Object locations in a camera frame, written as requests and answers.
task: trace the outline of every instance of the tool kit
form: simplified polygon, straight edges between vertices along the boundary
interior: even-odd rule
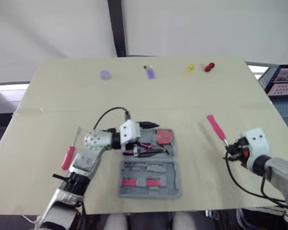
[[[142,129],[137,145],[123,155],[121,197],[174,199],[181,196],[178,164],[173,160],[176,156],[173,130]]]

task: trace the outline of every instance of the purple object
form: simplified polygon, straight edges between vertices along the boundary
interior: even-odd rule
[[[102,80],[108,80],[111,77],[111,74],[108,70],[102,70],[100,72],[100,77]]]
[[[147,75],[149,79],[156,78],[155,72],[152,68],[152,66],[144,66],[144,69],[146,69]]]

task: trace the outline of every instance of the red screwdriver handle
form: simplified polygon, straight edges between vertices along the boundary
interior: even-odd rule
[[[69,166],[71,165],[72,162],[72,157],[73,157],[73,152],[75,152],[75,146],[69,146],[69,149],[65,155],[63,164],[62,164],[62,169],[67,170]]]
[[[219,136],[221,140],[226,140],[226,136],[223,132],[223,130],[220,128],[218,123],[216,122],[215,118],[212,114],[207,116],[208,121],[210,122],[212,128],[215,130],[216,134]]]

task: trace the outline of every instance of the purple bottle cap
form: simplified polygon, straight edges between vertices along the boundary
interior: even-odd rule
[[[102,70],[100,72],[100,77],[102,80],[108,80],[111,77],[111,74],[108,70]]]

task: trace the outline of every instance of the white wall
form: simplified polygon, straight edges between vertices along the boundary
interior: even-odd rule
[[[288,0],[123,0],[129,55],[288,63]]]
[[[116,57],[106,0],[0,0],[0,82],[49,58]]]

